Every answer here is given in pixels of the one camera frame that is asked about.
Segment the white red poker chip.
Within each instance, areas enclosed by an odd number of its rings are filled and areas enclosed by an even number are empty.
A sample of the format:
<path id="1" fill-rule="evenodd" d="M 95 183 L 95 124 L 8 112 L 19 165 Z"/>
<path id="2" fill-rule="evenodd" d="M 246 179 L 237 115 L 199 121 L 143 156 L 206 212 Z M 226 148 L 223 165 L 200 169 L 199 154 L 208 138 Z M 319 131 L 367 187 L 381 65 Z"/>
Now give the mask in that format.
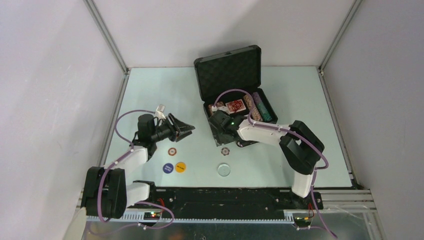
<path id="1" fill-rule="evenodd" d="M 222 154 L 223 156 L 227 156 L 227 155 L 229 155 L 229 154 L 230 154 L 230 149 L 229 149 L 229 148 L 227 148 L 227 147 L 223 147 L 223 148 L 221 149 L 221 154 Z"/>

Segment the black poker case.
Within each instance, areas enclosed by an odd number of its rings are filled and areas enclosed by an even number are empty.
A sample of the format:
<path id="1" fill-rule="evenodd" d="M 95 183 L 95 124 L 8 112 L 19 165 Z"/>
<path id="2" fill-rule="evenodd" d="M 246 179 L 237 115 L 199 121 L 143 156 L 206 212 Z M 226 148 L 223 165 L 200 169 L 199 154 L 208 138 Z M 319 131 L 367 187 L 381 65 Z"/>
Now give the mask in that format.
<path id="1" fill-rule="evenodd" d="M 272 120 L 264 123 L 276 124 L 278 117 L 272 108 L 268 98 L 261 86 L 261 53 L 262 50 L 257 45 L 251 45 L 236 50 L 230 50 L 211 56 L 200 57 L 194 61 L 194 69 L 197 77 L 200 98 L 203 100 L 204 110 L 207 119 L 210 117 L 209 105 L 216 105 L 218 102 L 224 104 L 243 99 L 244 95 L 252 97 L 252 93 L 258 92 L 269 111 Z M 250 116 L 247 110 L 229 114 Z M 257 142 L 235 141 L 239 147 L 245 147 Z"/>

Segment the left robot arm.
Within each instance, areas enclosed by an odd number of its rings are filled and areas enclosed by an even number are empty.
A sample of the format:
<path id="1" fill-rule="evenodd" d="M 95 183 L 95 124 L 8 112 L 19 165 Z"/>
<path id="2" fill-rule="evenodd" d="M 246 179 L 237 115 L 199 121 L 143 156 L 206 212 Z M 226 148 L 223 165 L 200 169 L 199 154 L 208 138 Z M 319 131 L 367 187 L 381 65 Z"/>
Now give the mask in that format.
<path id="1" fill-rule="evenodd" d="M 87 216 L 107 222 L 121 218 L 128 207 L 137 203 L 145 208 L 156 206 L 158 194 L 151 190 L 151 183 L 128 183 L 127 178 L 153 157 L 158 142 L 165 139 L 179 142 L 192 134 L 195 127 L 171 113 L 166 116 L 147 110 L 141 113 L 133 139 L 125 140 L 129 149 L 109 165 L 87 170 L 81 200 Z"/>

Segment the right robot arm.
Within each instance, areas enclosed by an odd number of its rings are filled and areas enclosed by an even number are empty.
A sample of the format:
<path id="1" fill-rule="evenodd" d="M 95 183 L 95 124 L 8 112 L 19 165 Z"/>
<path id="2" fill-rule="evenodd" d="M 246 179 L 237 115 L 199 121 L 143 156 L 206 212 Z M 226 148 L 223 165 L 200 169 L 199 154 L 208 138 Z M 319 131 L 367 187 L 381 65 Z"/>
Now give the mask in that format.
<path id="1" fill-rule="evenodd" d="M 294 171 L 291 204 L 297 209 L 310 204 L 310 192 L 320 169 L 317 163 L 323 160 L 322 169 L 327 169 L 329 162 L 323 154 L 324 144 L 304 122 L 296 120 L 289 125 L 279 125 L 217 110 L 208 118 L 208 123 L 218 145 L 251 141 L 279 147 Z"/>

